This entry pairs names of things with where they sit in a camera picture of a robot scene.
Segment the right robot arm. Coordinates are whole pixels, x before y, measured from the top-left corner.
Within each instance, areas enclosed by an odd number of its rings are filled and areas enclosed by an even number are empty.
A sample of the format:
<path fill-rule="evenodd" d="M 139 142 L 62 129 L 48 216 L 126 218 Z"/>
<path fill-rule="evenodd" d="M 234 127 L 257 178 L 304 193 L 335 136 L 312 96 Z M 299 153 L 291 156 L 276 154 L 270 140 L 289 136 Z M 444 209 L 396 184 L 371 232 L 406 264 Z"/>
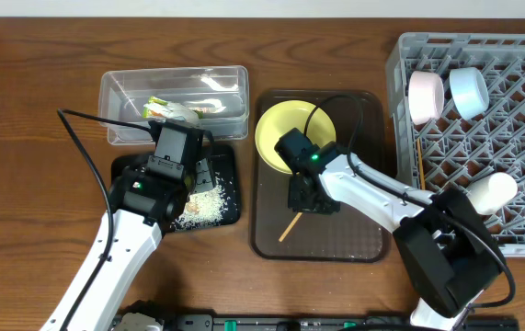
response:
<path fill-rule="evenodd" d="M 465 194 L 408 187 L 366 165 L 336 143 L 320 147 L 300 130 L 274 147 L 291 170 L 288 206 L 332 214 L 342 204 L 393 235 L 419 295 L 412 329 L 456 330 L 507 263 Z"/>

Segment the light blue bowl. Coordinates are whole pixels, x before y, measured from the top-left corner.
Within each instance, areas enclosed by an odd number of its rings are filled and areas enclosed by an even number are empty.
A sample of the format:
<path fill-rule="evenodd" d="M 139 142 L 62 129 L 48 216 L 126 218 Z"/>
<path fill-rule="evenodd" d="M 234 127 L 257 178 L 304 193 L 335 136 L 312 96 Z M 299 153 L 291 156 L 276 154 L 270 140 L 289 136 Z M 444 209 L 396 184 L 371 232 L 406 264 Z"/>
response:
<path fill-rule="evenodd" d="M 483 114 L 489 106 L 489 95 L 482 73 L 474 67 L 450 71 L 450 89 L 454 105 L 464 120 Z"/>

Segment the rice and shell leftovers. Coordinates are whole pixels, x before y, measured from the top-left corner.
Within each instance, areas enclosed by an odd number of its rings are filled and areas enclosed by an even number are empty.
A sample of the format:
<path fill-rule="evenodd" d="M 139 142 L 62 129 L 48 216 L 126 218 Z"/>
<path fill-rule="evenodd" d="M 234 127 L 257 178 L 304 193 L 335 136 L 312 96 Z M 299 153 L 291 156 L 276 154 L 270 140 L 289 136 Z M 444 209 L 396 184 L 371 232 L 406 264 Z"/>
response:
<path fill-rule="evenodd" d="M 200 194 L 192 194 L 183 213 L 175 220 L 175 231 L 187 231 L 222 224 L 224 214 L 232 202 L 224 187 L 225 180 L 215 173 L 216 187 Z"/>

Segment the wooden chopstick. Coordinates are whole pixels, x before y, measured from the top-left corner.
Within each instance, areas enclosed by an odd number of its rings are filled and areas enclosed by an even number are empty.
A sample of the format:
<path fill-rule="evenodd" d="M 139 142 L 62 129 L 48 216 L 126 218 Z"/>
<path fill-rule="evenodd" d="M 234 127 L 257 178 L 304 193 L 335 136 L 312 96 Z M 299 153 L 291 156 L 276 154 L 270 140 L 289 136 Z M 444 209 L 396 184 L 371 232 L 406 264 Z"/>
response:
<path fill-rule="evenodd" d="M 420 184 L 420 189 L 425 190 L 427 186 L 426 186 L 425 171 L 424 171 L 424 165 L 423 165 L 422 142 L 420 138 L 417 138 L 416 145 L 417 145 L 417 167 L 418 167 L 418 173 L 419 173 L 419 184 Z"/>
<path fill-rule="evenodd" d="M 295 226 L 295 224 L 299 221 L 299 219 L 302 217 L 302 212 L 297 212 L 296 215 L 293 217 L 289 225 L 286 227 L 284 232 L 281 234 L 279 238 L 279 242 L 282 243 L 284 239 L 288 236 L 292 228 Z"/>

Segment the green snack wrapper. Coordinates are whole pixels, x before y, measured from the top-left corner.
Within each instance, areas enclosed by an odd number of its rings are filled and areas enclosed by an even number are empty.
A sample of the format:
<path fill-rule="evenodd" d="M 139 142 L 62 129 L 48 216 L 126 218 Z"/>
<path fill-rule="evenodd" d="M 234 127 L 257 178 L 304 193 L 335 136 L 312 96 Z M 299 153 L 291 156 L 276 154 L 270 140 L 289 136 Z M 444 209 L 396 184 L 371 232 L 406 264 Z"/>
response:
<path fill-rule="evenodd" d="M 168 102 L 159 97 L 151 96 L 143 105 L 144 118 L 166 118 L 168 114 Z"/>

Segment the yellow plate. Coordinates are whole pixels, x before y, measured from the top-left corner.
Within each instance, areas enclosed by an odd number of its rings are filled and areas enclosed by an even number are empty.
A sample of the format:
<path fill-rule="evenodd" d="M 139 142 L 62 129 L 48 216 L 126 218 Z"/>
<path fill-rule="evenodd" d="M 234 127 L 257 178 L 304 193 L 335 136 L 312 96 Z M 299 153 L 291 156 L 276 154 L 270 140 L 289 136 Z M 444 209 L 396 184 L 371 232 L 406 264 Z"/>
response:
<path fill-rule="evenodd" d="M 315 105 L 302 100 L 282 101 L 265 111 L 257 123 L 255 143 L 258 154 L 272 169 L 283 174 L 291 170 L 275 151 L 280 137 L 293 128 L 304 131 L 304 125 Z M 337 139 L 336 129 L 329 116 L 319 108 L 311 118 L 307 137 L 323 147 Z"/>

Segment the white cup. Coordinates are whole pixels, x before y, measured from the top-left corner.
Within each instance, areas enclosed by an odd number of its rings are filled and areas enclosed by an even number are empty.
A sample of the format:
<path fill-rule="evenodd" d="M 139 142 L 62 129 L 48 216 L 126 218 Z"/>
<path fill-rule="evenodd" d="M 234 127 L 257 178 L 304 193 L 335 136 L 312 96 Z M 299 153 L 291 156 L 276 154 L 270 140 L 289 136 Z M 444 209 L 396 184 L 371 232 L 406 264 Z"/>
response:
<path fill-rule="evenodd" d="M 478 214 L 491 215 L 515 198 L 518 184 L 510 174 L 498 172 L 471 183 L 466 191 Z"/>

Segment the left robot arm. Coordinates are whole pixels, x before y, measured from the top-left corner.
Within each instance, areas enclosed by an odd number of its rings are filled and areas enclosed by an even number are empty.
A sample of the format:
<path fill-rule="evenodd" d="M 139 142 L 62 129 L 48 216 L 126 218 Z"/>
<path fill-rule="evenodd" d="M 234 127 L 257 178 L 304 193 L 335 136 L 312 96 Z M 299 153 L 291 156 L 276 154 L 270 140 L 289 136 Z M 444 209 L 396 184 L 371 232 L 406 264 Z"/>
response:
<path fill-rule="evenodd" d="M 46 330 L 107 330 L 126 292 L 165 232 L 202 184 L 210 132 L 166 121 L 150 124 L 152 154 L 121 169 L 103 188 L 106 212 L 95 241 Z"/>

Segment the pink bowl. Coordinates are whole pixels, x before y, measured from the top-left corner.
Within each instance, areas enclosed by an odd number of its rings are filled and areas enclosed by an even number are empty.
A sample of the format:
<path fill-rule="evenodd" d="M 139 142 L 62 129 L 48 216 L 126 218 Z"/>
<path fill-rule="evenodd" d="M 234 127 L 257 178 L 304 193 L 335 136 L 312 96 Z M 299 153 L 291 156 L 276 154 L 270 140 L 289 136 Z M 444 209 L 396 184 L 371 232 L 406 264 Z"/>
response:
<path fill-rule="evenodd" d="M 444 88 L 435 73 L 415 71 L 408 86 L 408 108 L 415 125 L 440 118 L 444 107 Z"/>

